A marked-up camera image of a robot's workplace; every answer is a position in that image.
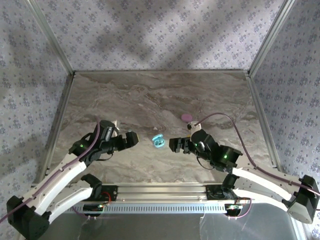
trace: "marble surface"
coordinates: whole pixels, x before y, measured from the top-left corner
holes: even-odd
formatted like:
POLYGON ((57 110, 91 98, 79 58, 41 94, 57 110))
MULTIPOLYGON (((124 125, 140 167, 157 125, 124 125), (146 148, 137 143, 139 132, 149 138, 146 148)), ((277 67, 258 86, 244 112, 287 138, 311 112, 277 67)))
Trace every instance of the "marble surface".
MULTIPOLYGON (((108 161, 92 163, 78 179, 91 173, 104 183, 221 182, 224 173, 203 169, 194 155, 173 153, 169 148, 170 138, 189 134, 182 114, 199 120, 212 112, 232 116, 253 159, 270 166, 243 73, 76 74, 51 169, 75 141, 94 130, 98 116, 101 120, 117 120, 121 134, 134 131, 140 141, 131 149, 115 152, 108 161), (163 148, 153 146, 152 138, 157 134, 164 135, 163 148)), ((202 128, 219 144, 244 152, 226 117, 213 116, 202 128)))

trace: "purple cable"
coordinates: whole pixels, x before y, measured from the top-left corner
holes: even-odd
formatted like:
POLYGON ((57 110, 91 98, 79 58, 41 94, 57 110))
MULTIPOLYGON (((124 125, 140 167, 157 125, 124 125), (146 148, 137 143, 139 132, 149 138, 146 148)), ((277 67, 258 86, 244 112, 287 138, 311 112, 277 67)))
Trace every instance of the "purple cable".
POLYGON ((81 159, 83 156, 85 156, 96 144, 98 137, 99 137, 99 133, 100 133, 100 120, 99 118, 96 116, 96 122, 97 122, 97 131, 96 131, 96 135, 95 138, 93 140, 93 142, 91 143, 91 145, 82 153, 80 154, 78 157, 76 157, 74 160, 72 160, 71 162, 67 163, 66 165, 64 165, 62 167, 62 171, 58 170, 56 171, 54 174, 52 174, 49 179, 32 195, 33 198, 29 198, 26 201, 24 201, 23 203, 21 203, 19 206, 17 206, 16 208, 14 208, 13 210, 11 210, 10 212, 8 212, 4 217, 2 217, 0 219, 0 224, 6 219, 8 218, 11 214, 13 214, 14 212, 16 212, 17 210, 19 210, 20 208, 22 208, 23 206, 27 205, 30 201, 32 201, 33 199, 35 199, 36 196, 39 195, 39 193, 46 187, 48 186, 53 179, 55 179, 55 177, 63 172, 63 170, 65 170, 66 168, 68 168, 69 166, 71 166, 72 164, 76 163, 77 161, 79 161, 79 159, 81 159))
POLYGON ((243 218, 244 216, 246 216, 249 212, 250 212, 250 209, 251 209, 251 206, 252 206, 252 199, 249 198, 249 208, 248 210, 242 214, 241 216, 227 216, 228 218, 231 218, 231 219, 240 219, 240 218, 243 218))
POLYGON ((198 122, 195 124, 195 126, 197 126, 198 124, 202 123, 202 122, 203 122, 204 120, 206 120, 207 118, 209 118, 209 117, 211 117, 211 116, 214 116, 214 115, 223 115, 223 116, 226 116, 228 119, 230 119, 230 121, 232 122, 232 125, 233 125, 233 127, 234 127, 234 129, 235 129, 235 131, 236 131, 236 133, 238 134, 238 137, 239 137, 239 139, 240 139, 240 142, 241 142, 241 145, 242 145, 242 147, 243 147, 243 150, 245 151, 245 154, 247 155, 250 163, 251 163, 256 169, 258 169, 260 172, 264 173, 265 175, 267 175, 267 176, 269 176, 269 177, 272 177, 272 178, 277 179, 277 180, 279 180, 279 181, 285 182, 285 183, 287 183, 287 184, 291 184, 291 185, 295 185, 295 186, 300 187, 300 188, 304 188, 304 189, 306 189, 306 190, 314 193, 315 195, 320 196, 320 192, 315 191, 315 190, 313 190, 313 189, 310 188, 310 187, 307 187, 307 186, 305 186, 305 185, 302 185, 302 184, 297 183, 297 182, 294 182, 294 181, 289 181, 288 179, 285 179, 285 178, 282 178, 282 177, 280 177, 280 176, 274 175, 274 174, 272 174, 272 173, 270 173, 270 172, 267 172, 267 171, 263 170, 262 168, 258 167, 257 164, 255 163, 255 161, 254 161, 254 160, 251 158, 251 156, 249 155, 248 150, 247 150, 247 148, 246 148, 246 145, 245 145, 245 143, 244 143, 244 140, 242 139, 241 134, 240 134, 240 132, 239 132, 239 130, 238 130, 235 122, 234 122, 233 119, 232 119, 230 116, 228 116, 227 114, 225 114, 225 113, 223 113, 223 112, 215 112, 215 113, 209 114, 209 115, 206 116, 205 118, 203 118, 203 119, 201 119, 200 121, 198 121, 198 122))

